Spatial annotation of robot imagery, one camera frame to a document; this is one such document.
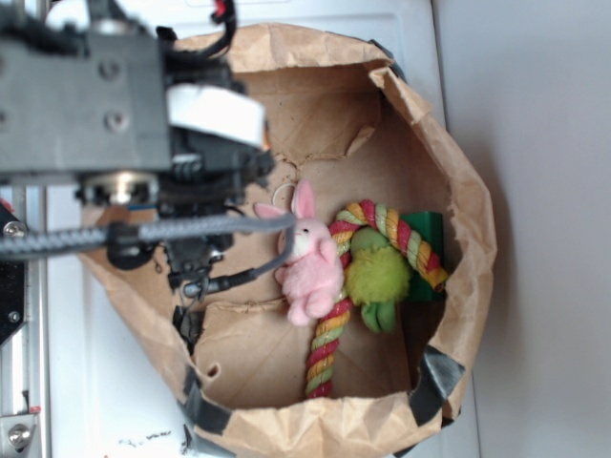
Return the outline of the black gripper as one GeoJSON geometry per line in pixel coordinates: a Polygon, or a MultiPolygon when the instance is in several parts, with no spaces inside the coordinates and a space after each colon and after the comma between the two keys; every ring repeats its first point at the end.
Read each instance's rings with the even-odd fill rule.
{"type": "MultiPolygon", "coordinates": [[[[168,107],[171,124],[171,169],[160,173],[157,188],[144,181],[115,180],[110,176],[88,178],[79,198],[95,205],[153,205],[156,199],[160,220],[212,221],[229,210],[243,216],[235,205],[242,205],[245,188],[254,182],[264,186],[275,166],[269,146],[265,146],[266,124],[259,120],[259,104],[245,97],[245,86],[233,78],[222,54],[228,51],[232,31],[206,49],[194,52],[175,49],[172,29],[157,28],[165,52],[169,87],[168,107]],[[233,134],[229,128],[246,129],[254,123],[255,139],[250,134],[233,134]]],[[[148,262],[161,241],[128,237],[127,229],[114,229],[108,246],[108,259],[123,270],[139,268],[148,262]]],[[[173,291],[182,287],[182,295],[203,301],[206,294],[230,289],[256,279],[261,269],[250,269],[229,277],[209,279],[212,264],[221,260],[233,245],[237,229],[210,232],[207,235],[176,236],[166,240],[164,249],[173,291]]]]}

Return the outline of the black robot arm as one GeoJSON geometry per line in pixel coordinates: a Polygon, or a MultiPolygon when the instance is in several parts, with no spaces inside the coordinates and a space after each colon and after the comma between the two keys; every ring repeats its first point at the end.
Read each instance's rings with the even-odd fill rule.
{"type": "Polygon", "coordinates": [[[87,5],[90,25],[56,29],[1,8],[1,181],[76,185],[92,206],[153,206],[154,223],[36,233],[2,217],[1,256],[27,260],[106,247],[110,262],[135,269],[158,246],[168,281],[202,298],[253,281],[251,268],[212,278],[212,265],[239,232],[264,225],[239,207],[264,184],[274,160],[263,106],[225,60],[235,6],[217,3],[221,37],[200,51],[175,46],[114,1],[87,5]]]}

